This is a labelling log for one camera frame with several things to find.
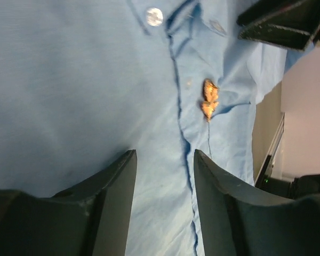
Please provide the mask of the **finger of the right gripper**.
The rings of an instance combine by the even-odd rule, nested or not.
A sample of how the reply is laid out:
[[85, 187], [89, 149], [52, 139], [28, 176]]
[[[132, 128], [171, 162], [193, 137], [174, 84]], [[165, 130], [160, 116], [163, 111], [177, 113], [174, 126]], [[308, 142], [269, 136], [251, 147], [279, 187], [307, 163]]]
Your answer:
[[320, 47], [320, 0], [257, 1], [237, 24], [239, 39], [297, 51]]

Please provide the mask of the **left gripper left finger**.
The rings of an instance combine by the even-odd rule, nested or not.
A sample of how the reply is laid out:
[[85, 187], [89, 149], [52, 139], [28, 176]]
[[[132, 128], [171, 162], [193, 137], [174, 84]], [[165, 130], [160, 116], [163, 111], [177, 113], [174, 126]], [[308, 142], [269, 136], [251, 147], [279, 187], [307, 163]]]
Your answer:
[[124, 255], [136, 173], [129, 150], [50, 198], [0, 190], [0, 255]]

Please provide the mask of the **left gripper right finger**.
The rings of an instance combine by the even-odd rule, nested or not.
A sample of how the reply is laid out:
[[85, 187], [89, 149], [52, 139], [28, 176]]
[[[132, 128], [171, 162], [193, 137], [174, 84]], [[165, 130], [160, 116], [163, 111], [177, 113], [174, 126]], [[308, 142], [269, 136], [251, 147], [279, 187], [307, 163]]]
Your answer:
[[297, 200], [260, 190], [194, 152], [206, 255], [320, 255], [320, 195]]

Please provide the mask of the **red orange brooch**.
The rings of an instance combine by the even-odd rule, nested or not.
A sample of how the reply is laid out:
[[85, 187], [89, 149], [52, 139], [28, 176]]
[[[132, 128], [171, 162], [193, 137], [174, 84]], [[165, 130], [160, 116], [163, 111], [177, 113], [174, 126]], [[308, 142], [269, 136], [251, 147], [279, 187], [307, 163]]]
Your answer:
[[207, 122], [210, 122], [212, 114], [219, 104], [219, 89], [210, 79], [205, 79], [203, 82], [203, 96], [204, 100], [201, 103], [201, 110]]

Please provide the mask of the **light blue button shirt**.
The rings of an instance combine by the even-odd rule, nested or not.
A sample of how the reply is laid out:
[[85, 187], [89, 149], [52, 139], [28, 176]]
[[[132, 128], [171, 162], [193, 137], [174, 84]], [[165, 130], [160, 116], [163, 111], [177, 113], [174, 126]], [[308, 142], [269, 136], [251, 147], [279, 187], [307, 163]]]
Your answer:
[[238, 39], [252, 4], [0, 1], [0, 189], [50, 197], [134, 149], [126, 254], [204, 255], [194, 151], [253, 184], [256, 105], [302, 57]]

